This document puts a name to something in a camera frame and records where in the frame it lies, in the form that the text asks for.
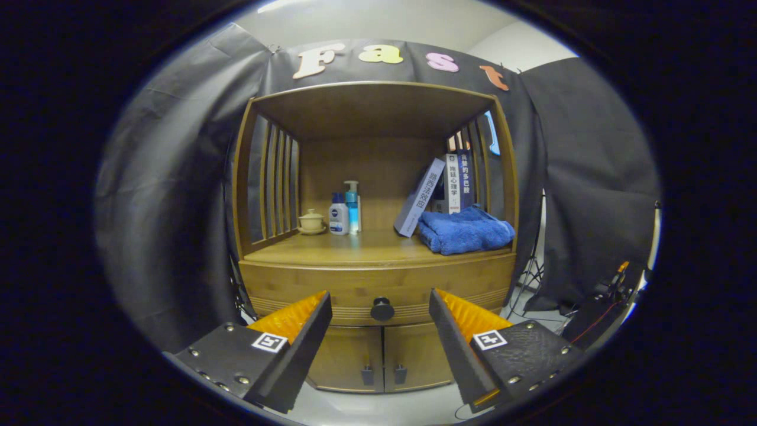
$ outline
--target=red wire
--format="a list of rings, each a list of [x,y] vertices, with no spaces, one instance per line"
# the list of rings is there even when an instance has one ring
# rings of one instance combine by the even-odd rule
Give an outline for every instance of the red wire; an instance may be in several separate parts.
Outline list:
[[[602,316],[601,316],[601,317],[599,317],[599,318],[598,318],[598,319],[597,319],[597,320],[596,320],[596,321],[594,322],[594,324],[590,325],[590,326],[589,326],[589,328],[587,328],[586,330],[584,330],[584,332],[583,332],[583,333],[579,334],[579,335],[578,335],[578,337],[576,337],[575,339],[571,340],[571,343],[575,343],[575,341],[576,341],[576,340],[578,340],[578,339],[581,339],[581,336],[583,336],[584,334],[586,334],[586,332],[587,332],[587,331],[591,330],[591,329],[592,329],[592,327],[594,327],[594,326],[595,326],[595,325],[597,325],[597,324],[598,324],[598,323],[599,323],[600,321],[602,321],[602,318],[605,318],[605,315],[607,315],[607,313],[608,313],[608,312],[610,312],[610,309],[612,309],[612,307],[613,307],[613,306],[615,306],[615,305],[617,305],[617,304],[619,304],[619,303],[620,303],[620,301],[617,301],[617,302],[615,302],[615,303],[611,304],[611,305],[610,305],[610,307],[609,307],[609,308],[607,308],[607,310],[605,311],[605,313],[603,313],[603,314],[602,314]]]

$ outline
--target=ceiling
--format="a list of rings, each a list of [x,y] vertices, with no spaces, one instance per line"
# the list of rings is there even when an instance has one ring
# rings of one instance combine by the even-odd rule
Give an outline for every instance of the ceiling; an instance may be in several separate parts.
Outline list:
[[[396,39],[467,52],[516,17],[478,0],[300,0],[234,22],[264,45],[333,39]]]

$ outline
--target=blue towel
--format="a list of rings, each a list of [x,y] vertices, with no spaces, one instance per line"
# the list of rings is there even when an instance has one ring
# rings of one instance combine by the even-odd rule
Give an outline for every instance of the blue towel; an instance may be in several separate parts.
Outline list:
[[[424,211],[418,226],[421,241],[432,252],[445,256],[501,249],[516,235],[509,223],[473,206],[451,215]]]

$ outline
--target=cabinet door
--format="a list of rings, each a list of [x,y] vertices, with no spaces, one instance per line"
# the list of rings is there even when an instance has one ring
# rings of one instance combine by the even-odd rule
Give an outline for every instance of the cabinet door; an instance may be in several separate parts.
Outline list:
[[[387,392],[452,383],[452,371],[434,323],[385,327]],[[399,368],[406,369],[404,381]]]
[[[366,367],[369,373],[363,373]],[[364,375],[373,383],[367,384]],[[329,327],[310,366],[308,383],[324,390],[383,392],[381,328]]]

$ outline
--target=white ceramic cup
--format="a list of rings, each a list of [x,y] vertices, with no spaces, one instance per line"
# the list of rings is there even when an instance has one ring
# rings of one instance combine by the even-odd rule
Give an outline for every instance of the white ceramic cup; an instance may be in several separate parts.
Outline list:
[[[307,209],[307,215],[300,216],[300,226],[303,230],[321,230],[323,229],[323,216],[316,213],[316,209]]]

